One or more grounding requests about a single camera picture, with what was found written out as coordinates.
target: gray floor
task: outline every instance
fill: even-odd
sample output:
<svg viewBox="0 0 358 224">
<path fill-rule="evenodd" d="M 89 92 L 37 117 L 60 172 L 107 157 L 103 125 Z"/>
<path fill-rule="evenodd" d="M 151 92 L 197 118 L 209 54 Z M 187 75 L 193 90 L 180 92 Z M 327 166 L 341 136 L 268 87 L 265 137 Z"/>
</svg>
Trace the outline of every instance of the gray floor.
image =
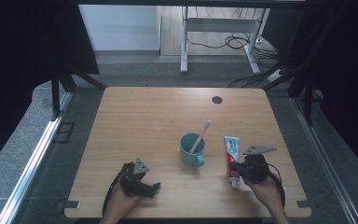
<svg viewBox="0 0 358 224">
<path fill-rule="evenodd" d="M 180 73 L 178 57 L 100 53 L 97 58 L 102 74 L 93 77 L 108 86 L 225 88 L 234 79 L 251 76 L 250 66 L 241 56 L 190 57 L 187 75 Z M 69 196 L 103 91 L 75 79 L 78 88 L 63 118 L 73 130 L 70 135 L 55 135 L 14 223 L 76 222 L 64 216 L 62 204 Z M 310 217 L 291 218 L 291 223 L 350 223 L 287 96 L 289 84 L 268 91 L 268 98 L 312 207 Z M 50 120 L 50 95 L 49 83 L 35 89 L 32 105 L 0 154 L 0 213 Z M 358 210 L 358 160 L 318 104 L 313 105 L 312 119 L 314 131 Z"/>
</svg>

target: black circle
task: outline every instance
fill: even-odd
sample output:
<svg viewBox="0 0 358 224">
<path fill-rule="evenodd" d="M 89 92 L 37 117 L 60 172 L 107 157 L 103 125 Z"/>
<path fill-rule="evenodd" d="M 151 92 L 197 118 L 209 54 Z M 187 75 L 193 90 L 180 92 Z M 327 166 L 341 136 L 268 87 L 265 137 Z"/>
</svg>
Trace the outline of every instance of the black circle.
<svg viewBox="0 0 358 224">
<path fill-rule="evenodd" d="M 219 105 L 219 104 L 222 104 L 223 99 L 220 96 L 214 96 L 212 98 L 212 102 L 214 102 L 215 104 Z"/>
</svg>

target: floor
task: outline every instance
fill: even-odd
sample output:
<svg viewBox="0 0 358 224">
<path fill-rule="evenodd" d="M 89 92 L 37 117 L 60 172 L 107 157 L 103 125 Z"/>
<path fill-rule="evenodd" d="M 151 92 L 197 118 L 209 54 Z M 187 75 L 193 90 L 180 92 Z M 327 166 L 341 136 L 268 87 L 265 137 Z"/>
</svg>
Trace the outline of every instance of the floor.
<svg viewBox="0 0 358 224">
<path fill-rule="evenodd" d="M 204 13 L 203 16 L 208 16 L 206 10 L 205 7 L 198 8 L 199 15 Z M 224 35 L 207 44 L 218 45 L 226 37 Z M 253 75 L 241 50 L 210 53 L 206 49 L 204 52 L 190 53 L 189 71 L 183 75 L 179 71 L 177 52 L 169 53 L 167 50 L 163 53 L 163 49 L 161 46 L 162 55 L 149 52 L 96 52 L 102 74 L 93 77 L 108 86 L 226 88 L 235 79 Z M 23 173 L 41 136 L 45 136 L 46 128 L 52 125 L 49 83 L 34 90 L 33 103 L 0 154 L 0 215 L 6 209 L 7 202 L 13 202 L 18 206 L 18 214 L 11 218 L 13 223 L 77 221 L 66 218 L 63 207 L 103 91 L 78 77 L 74 79 L 76 92 L 67 94 L 61 90 L 62 101 L 69 98 L 68 104 L 63 109 L 61 129 L 51 136 L 51 145 L 45 148 L 43 160 L 34 164 L 40 168 L 33 174 Z M 268 99 L 312 208 L 311 217 L 292 218 L 291 223 L 358 223 L 358 217 L 351 217 L 358 216 L 358 160 L 325 119 L 318 103 L 312 106 L 313 127 L 303 122 L 298 115 L 300 111 L 297 113 L 297 110 L 301 110 L 301 97 L 288 97 L 285 91 L 288 85 L 290 80 L 268 91 Z M 70 136 L 64 129 L 65 125 L 75 125 Z M 34 175 L 31 178 L 33 181 L 18 185 L 22 175 Z M 20 198 L 10 197 L 13 189 L 22 192 Z M 270 222 L 268 218 L 263 219 L 263 223 Z"/>
</svg>

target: toothbrush handle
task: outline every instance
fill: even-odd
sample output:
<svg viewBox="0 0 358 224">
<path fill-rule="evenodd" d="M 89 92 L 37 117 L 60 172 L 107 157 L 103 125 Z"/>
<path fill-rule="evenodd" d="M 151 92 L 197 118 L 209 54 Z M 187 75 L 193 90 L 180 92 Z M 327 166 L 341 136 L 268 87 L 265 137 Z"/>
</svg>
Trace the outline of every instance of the toothbrush handle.
<svg viewBox="0 0 358 224">
<path fill-rule="evenodd" d="M 193 152 L 194 152 L 194 150 L 196 149 L 196 147 L 199 145 L 199 142 L 200 142 L 201 138 L 202 138 L 202 135 L 200 135 L 200 136 L 197 138 L 196 142 L 194 143 L 193 147 L 190 149 L 190 151 L 189 151 L 188 153 L 193 153 Z"/>
</svg>

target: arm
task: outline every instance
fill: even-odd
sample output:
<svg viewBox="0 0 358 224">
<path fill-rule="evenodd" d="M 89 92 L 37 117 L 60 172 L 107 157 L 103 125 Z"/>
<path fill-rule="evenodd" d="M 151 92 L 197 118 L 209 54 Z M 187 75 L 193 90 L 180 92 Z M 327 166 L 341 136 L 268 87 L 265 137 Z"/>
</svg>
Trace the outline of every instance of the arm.
<svg viewBox="0 0 358 224">
<path fill-rule="evenodd" d="M 128 196 L 120 183 L 115 185 L 100 224 L 117 224 L 138 203 L 140 196 Z"/>
<path fill-rule="evenodd" d="M 282 206 L 281 194 L 271 177 L 258 183 L 243 178 L 243 182 L 252 189 L 258 201 L 267 207 L 275 223 L 289 223 Z"/>
</svg>

